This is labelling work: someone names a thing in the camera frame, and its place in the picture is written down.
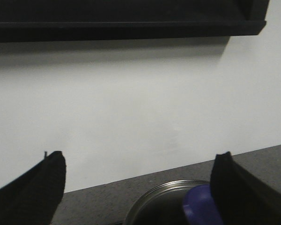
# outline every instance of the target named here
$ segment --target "gray speckled countertop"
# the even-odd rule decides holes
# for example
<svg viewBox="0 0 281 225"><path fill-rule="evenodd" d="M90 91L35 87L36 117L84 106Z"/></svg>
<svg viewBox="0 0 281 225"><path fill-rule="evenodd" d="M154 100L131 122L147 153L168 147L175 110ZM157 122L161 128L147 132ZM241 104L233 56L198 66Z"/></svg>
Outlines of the gray speckled countertop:
<svg viewBox="0 0 281 225"><path fill-rule="evenodd" d="M281 192L281 145L233 156L253 175ZM111 225L123 221L149 189L172 180L209 180L213 161L156 172L65 193L52 225Z"/></svg>

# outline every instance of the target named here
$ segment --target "wall shelf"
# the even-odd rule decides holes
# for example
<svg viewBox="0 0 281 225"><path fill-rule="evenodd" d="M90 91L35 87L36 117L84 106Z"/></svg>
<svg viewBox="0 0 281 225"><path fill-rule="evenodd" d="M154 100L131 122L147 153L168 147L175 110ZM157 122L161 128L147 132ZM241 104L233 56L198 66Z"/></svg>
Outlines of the wall shelf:
<svg viewBox="0 0 281 225"><path fill-rule="evenodd" d="M0 42L257 35L269 0L0 0Z"/></svg>

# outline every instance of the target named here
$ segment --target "blue plastic object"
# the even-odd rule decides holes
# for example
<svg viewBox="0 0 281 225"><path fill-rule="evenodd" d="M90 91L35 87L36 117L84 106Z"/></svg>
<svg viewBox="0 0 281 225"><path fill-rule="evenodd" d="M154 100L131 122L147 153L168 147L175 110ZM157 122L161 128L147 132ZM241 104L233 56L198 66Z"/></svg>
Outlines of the blue plastic object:
<svg viewBox="0 0 281 225"><path fill-rule="evenodd" d="M183 209L191 225L224 225L209 184L190 189L184 197Z"/></svg>

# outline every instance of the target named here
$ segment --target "white wall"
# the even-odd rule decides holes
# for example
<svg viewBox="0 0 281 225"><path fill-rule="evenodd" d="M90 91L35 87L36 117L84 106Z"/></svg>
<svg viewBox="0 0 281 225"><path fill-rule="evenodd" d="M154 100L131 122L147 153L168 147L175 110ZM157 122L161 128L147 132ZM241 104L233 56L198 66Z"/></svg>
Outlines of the white wall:
<svg viewBox="0 0 281 225"><path fill-rule="evenodd" d="M256 37L0 44L0 187L62 150L66 191L281 144L281 0Z"/></svg>

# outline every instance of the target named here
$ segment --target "stainless steel pot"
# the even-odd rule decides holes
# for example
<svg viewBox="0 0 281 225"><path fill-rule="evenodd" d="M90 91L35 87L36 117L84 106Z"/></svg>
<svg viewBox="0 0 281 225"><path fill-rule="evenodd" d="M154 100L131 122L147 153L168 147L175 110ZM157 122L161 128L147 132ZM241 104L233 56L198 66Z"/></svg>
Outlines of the stainless steel pot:
<svg viewBox="0 0 281 225"><path fill-rule="evenodd" d="M191 188L208 184L203 180L177 180L159 185L139 198L123 225L188 225L183 197Z"/></svg>

